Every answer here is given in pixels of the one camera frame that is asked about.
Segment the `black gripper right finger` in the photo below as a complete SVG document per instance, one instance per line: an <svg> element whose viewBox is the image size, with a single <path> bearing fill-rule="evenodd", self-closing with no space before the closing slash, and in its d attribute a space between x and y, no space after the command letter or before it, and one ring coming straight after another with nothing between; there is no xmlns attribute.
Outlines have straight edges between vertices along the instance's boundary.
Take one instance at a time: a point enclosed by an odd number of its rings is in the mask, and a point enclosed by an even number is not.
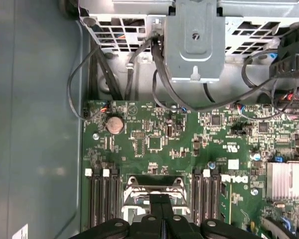
<svg viewBox="0 0 299 239"><path fill-rule="evenodd" d="M162 195L162 215L167 230L174 239L257 239L258 236L217 219L203 221L200 226L191 224L174 214L169 195Z"/></svg>

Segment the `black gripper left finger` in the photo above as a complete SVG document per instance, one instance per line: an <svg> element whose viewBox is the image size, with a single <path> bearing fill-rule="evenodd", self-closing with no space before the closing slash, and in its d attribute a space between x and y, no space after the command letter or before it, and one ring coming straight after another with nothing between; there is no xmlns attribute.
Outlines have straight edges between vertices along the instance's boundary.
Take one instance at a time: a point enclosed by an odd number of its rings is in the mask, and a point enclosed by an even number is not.
<svg viewBox="0 0 299 239"><path fill-rule="evenodd" d="M129 224L110 219L76 235L77 239L159 239L162 235L162 195L149 196L150 213Z"/></svg>

